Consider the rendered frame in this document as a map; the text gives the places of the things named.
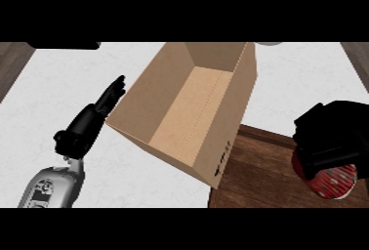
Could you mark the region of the brown wooden tray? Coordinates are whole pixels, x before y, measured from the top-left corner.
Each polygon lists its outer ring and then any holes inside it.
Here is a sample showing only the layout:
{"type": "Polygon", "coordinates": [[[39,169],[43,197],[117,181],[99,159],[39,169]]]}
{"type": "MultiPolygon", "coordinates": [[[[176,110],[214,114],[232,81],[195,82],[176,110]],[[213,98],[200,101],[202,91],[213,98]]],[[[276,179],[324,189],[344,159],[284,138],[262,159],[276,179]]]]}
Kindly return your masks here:
{"type": "Polygon", "coordinates": [[[326,200],[306,187],[291,167],[291,137],[241,125],[210,208],[369,208],[363,180],[349,197],[326,200]]]}

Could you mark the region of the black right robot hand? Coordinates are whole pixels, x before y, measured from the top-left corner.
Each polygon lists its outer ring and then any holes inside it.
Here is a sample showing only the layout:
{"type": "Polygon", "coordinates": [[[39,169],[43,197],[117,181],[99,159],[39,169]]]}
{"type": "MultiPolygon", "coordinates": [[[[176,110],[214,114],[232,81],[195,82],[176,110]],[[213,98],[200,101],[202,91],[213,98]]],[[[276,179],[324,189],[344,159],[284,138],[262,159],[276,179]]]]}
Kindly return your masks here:
{"type": "Polygon", "coordinates": [[[294,124],[300,177],[312,181],[322,170],[353,164],[357,179],[369,179],[369,104],[318,103],[294,124]]]}

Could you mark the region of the red cupcake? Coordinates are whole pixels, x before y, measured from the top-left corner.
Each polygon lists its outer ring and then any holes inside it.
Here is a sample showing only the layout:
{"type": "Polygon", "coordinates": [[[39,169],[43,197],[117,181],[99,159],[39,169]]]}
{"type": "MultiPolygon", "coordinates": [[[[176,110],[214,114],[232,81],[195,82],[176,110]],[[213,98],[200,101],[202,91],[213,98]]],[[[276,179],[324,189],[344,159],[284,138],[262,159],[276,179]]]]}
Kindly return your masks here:
{"type": "Polygon", "coordinates": [[[340,200],[347,198],[357,182],[357,169],[353,164],[321,170],[312,180],[306,179],[297,151],[293,152],[291,165],[307,188],[324,198],[340,200]]]}

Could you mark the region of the brown cardboard box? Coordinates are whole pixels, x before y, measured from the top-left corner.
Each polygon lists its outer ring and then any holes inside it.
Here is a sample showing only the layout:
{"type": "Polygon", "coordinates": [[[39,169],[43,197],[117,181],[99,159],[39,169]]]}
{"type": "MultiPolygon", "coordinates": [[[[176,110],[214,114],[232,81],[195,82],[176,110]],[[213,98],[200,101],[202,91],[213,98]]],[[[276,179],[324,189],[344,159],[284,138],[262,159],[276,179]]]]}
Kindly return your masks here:
{"type": "Polygon", "coordinates": [[[217,187],[257,80],[253,42],[169,42],[105,124],[217,187]]]}

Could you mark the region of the black appliance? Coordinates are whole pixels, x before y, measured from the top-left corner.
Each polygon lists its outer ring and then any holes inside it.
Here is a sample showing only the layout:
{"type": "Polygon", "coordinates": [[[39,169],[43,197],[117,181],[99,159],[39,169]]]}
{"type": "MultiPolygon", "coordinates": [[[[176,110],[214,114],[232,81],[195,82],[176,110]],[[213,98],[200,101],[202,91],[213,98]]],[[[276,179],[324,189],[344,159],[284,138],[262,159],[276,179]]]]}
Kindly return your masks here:
{"type": "Polygon", "coordinates": [[[101,42],[28,42],[36,49],[96,50],[101,42]]]}

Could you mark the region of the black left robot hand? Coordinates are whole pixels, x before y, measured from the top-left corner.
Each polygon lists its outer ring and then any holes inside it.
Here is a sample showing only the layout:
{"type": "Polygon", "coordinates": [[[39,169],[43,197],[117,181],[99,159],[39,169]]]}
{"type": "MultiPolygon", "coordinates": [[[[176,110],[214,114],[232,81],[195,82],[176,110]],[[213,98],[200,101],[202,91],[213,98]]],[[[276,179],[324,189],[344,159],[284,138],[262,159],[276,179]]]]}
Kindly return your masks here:
{"type": "Polygon", "coordinates": [[[84,158],[93,147],[105,118],[126,94],[124,79],[124,75],[115,79],[105,89],[96,103],[84,107],[68,128],[55,134],[55,151],[58,154],[73,159],[84,158]]]}

